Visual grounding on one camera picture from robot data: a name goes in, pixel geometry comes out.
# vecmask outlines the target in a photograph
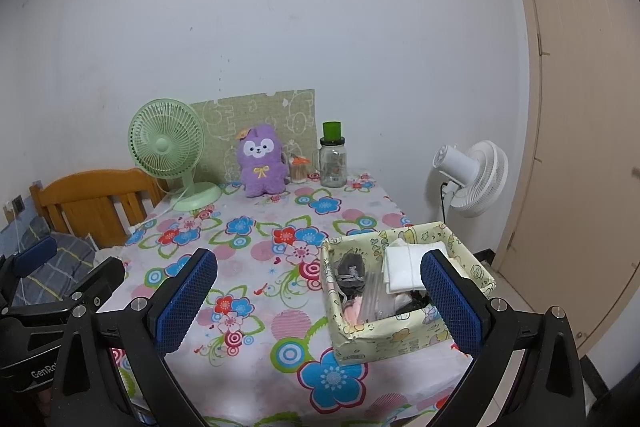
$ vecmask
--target yellow bow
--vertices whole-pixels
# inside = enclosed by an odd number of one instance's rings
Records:
[[[267,175],[265,174],[265,172],[267,172],[269,170],[269,166],[265,165],[264,167],[256,167],[254,169],[254,174],[258,174],[258,179],[260,178],[266,178]]]

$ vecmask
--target door frame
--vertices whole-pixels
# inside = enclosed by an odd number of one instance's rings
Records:
[[[540,26],[538,25],[538,13],[536,11],[535,0],[522,0],[522,2],[524,4],[527,37],[529,39],[529,115],[527,117],[527,132],[516,191],[513,202],[511,203],[509,217],[502,232],[494,262],[492,263],[492,268],[496,271],[500,270],[500,266],[505,260],[508,246],[515,233],[518,220],[524,208],[531,173],[533,172],[533,163],[535,161],[534,153],[538,144],[538,131],[540,128],[540,109],[542,107],[542,50],[540,49]],[[591,333],[578,348],[578,355],[580,357],[586,355],[591,347],[595,346],[607,330],[609,330],[626,308],[626,305],[635,295],[636,291],[638,291],[639,287],[640,269],[636,267],[634,274],[631,279],[629,279],[629,282],[609,312],[607,312],[596,326],[593,333]]]

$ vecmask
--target fabric basket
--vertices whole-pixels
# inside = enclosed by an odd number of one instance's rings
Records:
[[[351,326],[342,315],[334,275],[340,259],[353,251],[362,255],[367,271],[382,270],[385,247],[398,237],[414,244],[442,241],[447,245],[447,254],[457,259],[484,296],[488,298],[495,289],[495,280],[491,274],[462,241],[439,221],[325,239],[320,252],[322,288],[334,355],[341,365],[389,359],[451,338],[437,309],[431,305],[411,313],[356,326]]]

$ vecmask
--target table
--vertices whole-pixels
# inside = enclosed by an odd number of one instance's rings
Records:
[[[149,297],[197,248],[212,250],[218,279],[180,349],[166,362],[212,426],[387,426],[435,414],[470,359],[450,339],[388,360],[339,367],[319,282],[325,237],[409,223],[367,173],[346,187],[316,180],[279,196],[246,198],[242,185],[194,212],[169,211],[133,233],[119,257],[126,279],[102,310]],[[126,354],[114,357],[132,401],[144,407]]]

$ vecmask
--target plaid cushion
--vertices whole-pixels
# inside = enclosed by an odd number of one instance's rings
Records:
[[[25,279],[15,292],[13,306],[62,300],[73,285],[80,282],[94,267],[95,251],[86,241],[68,233],[49,232],[44,218],[35,217],[20,241],[22,251],[51,235],[58,244],[58,253]]]

